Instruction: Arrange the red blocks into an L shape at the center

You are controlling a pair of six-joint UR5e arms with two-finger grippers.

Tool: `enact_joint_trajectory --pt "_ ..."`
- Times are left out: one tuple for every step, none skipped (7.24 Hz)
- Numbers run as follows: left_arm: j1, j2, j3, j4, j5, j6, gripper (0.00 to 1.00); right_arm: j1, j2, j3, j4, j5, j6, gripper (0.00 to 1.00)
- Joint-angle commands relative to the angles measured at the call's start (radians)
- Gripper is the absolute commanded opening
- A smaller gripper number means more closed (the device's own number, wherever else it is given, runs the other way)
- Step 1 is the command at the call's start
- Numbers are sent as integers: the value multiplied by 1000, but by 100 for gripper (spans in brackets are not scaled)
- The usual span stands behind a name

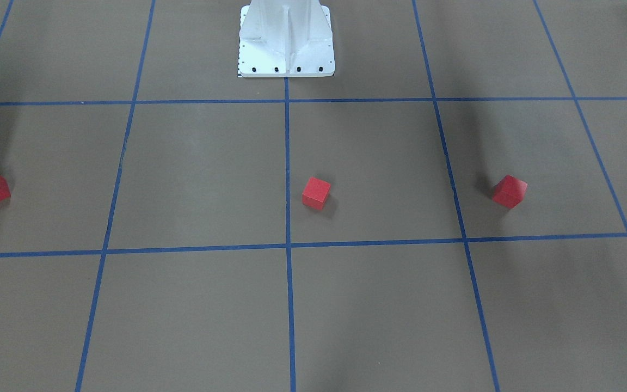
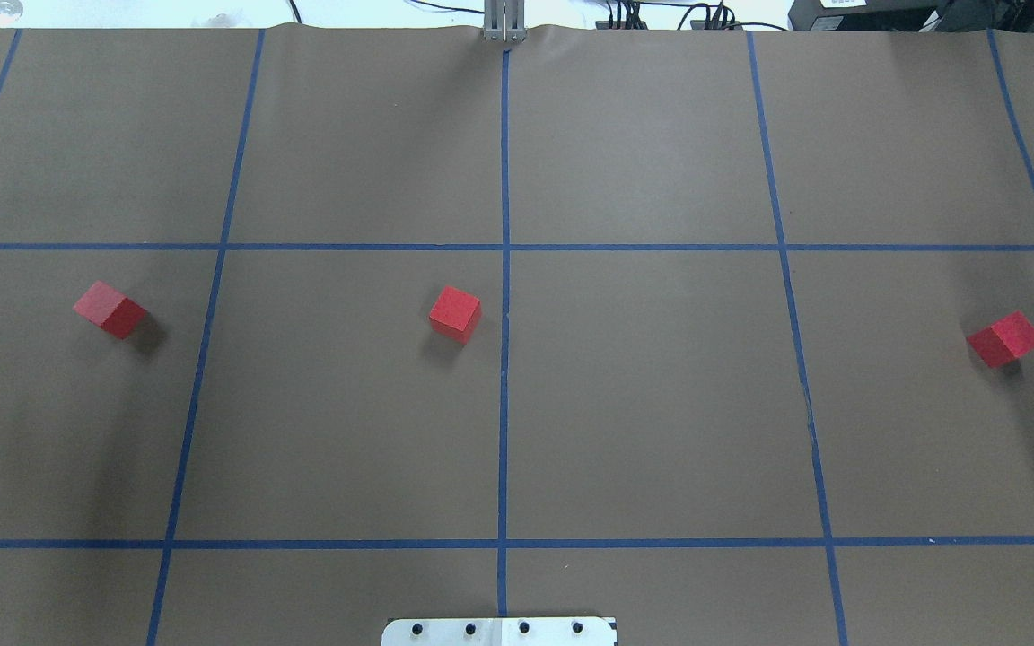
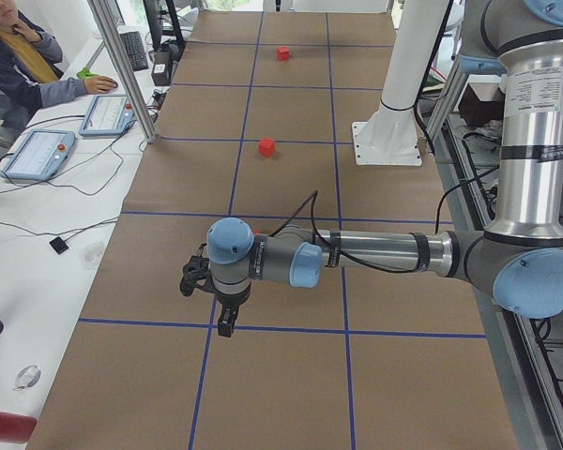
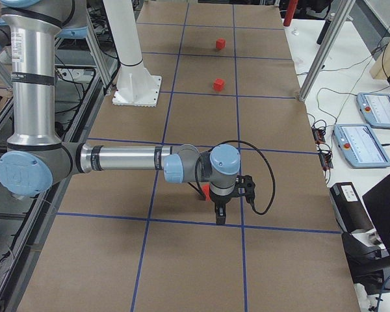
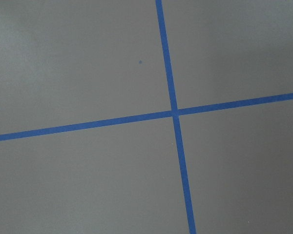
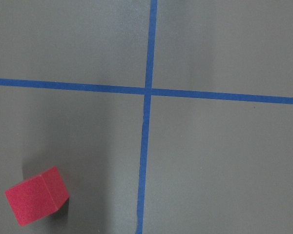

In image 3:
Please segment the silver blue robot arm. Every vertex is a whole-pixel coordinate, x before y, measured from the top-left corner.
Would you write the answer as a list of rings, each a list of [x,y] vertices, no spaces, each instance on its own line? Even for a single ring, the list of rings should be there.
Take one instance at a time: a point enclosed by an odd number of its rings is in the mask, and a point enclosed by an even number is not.
[[[469,1],[461,61],[507,73],[495,218],[480,232],[319,232],[287,224],[256,234],[229,217],[208,232],[205,285],[230,337],[255,280],[312,288],[326,267],[433,271],[529,319],[563,311],[563,1]]]

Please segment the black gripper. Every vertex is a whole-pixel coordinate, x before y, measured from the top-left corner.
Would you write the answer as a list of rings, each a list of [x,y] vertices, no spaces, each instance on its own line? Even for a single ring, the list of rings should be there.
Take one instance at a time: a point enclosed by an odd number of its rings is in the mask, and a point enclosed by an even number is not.
[[[234,311],[248,301],[251,295],[251,287],[246,287],[241,292],[216,294],[217,301],[221,304],[221,315],[218,318],[218,335],[230,338],[234,333]]]

